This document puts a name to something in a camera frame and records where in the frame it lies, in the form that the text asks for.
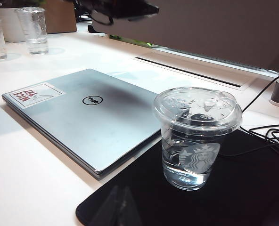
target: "gray wall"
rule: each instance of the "gray wall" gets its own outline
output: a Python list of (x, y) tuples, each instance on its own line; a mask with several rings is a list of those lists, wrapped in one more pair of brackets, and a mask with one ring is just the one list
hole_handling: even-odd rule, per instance
[(279, 0), (151, 0), (159, 14), (97, 31), (279, 71)]

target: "laptop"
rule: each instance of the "laptop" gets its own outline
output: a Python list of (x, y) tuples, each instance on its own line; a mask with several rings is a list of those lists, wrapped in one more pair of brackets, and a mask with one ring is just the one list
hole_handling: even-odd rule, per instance
[(160, 139), (156, 94), (87, 69), (3, 94), (3, 100), (96, 179)]

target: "dell logo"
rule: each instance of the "dell logo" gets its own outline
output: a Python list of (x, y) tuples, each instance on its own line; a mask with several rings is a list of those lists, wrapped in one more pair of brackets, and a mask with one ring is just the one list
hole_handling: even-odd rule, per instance
[(99, 96), (89, 96), (85, 97), (82, 102), (85, 105), (98, 105), (103, 101), (102, 97)]

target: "cardboard box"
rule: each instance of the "cardboard box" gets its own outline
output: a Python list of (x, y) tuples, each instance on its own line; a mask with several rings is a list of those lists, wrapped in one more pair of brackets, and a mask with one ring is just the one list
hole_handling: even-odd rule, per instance
[(47, 34), (76, 32), (74, 4), (63, 0), (46, 0), (45, 9)]

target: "starbucks cup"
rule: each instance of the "starbucks cup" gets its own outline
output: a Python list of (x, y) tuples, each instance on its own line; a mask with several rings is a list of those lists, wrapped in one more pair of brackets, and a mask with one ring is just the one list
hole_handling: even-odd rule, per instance
[(162, 123), (164, 176), (173, 186), (204, 186), (226, 134), (236, 130), (242, 111), (232, 94), (195, 87), (170, 89), (154, 100)]

